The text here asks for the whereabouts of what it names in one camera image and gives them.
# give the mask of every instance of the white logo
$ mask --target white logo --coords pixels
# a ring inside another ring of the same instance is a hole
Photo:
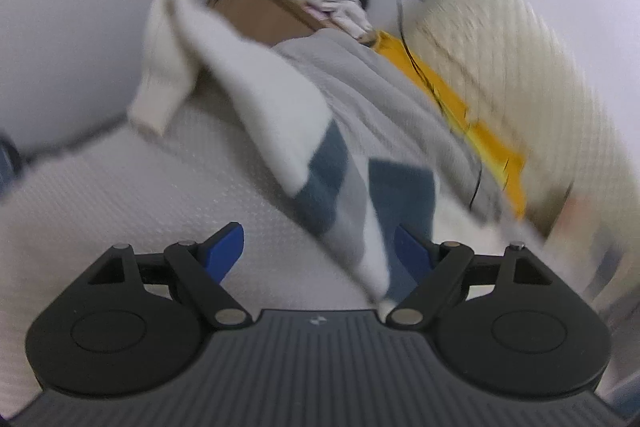
[[[322,326],[327,322],[326,318],[322,317],[322,315],[318,315],[318,317],[312,318],[310,321],[314,326]]]

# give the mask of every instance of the black cable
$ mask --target black cable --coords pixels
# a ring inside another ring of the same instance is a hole
[[[411,65],[414,67],[415,72],[422,79],[422,81],[426,84],[426,86],[429,89],[431,95],[433,96],[433,99],[438,104],[438,108],[440,109],[440,113],[443,115],[445,120],[448,121],[447,115],[446,115],[446,109],[442,105],[442,102],[440,101],[440,97],[437,95],[436,90],[433,87],[433,84],[431,84],[431,81],[427,78],[427,75],[424,74],[424,71],[422,71],[420,66],[415,61],[414,56],[412,55],[411,50],[409,49],[409,46],[406,43],[406,39],[404,38],[404,10],[402,9],[402,0],[396,0],[396,6],[398,7],[398,31],[400,32],[400,39],[402,41],[402,47],[404,47],[404,51],[405,51],[407,57],[409,57],[409,60],[411,61]],[[462,131],[463,131],[463,135],[466,137],[466,133],[467,133],[468,129],[463,129]],[[474,204],[474,201],[476,201],[476,196],[478,195],[478,190],[480,189],[480,182],[481,181],[482,181],[482,158],[480,158],[480,171],[478,173],[478,181],[476,182],[476,190],[474,190],[474,195],[471,197],[471,201],[469,203],[469,210],[471,210],[471,208],[472,208],[472,206]]]

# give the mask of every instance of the yellow cloth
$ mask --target yellow cloth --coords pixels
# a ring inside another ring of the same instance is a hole
[[[386,32],[379,31],[378,40],[372,49],[388,58],[434,102],[438,103],[439,101],[447,123],[455,132],[465,136],[466,140],[478,152],[484,165],[491,171],[498,183],[504,187],[504,193],[511,201],[516,216],[524,216],[527,198],[520,182],[520,173],[525,164],[524,156],[502,143],[482,121],[466,121],[467,106],[462,99],[435,71],[412,54],[424,78],[418,74],[406,54],[401,40]]]

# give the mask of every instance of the ribbed beige fabric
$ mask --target ribbed beige fabric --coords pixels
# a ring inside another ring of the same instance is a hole
[[[594,307],[604,309],[638,285],[640,200],[632,168],[583,73],[529,4],[427,0],[408,41],[472,118],[527,153],[527,216],[541,230],[572,185],[599,208],[628,253]]]

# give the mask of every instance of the ribbed gray panel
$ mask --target ribbed gray panel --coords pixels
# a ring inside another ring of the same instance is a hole
[[[589,393],[542,403],[483,393],[417,333],[374,312],[265,311],[211,339],[198,362],[148,393],[113,400],[46,391],[25,427],[600,427],[624,422]]]

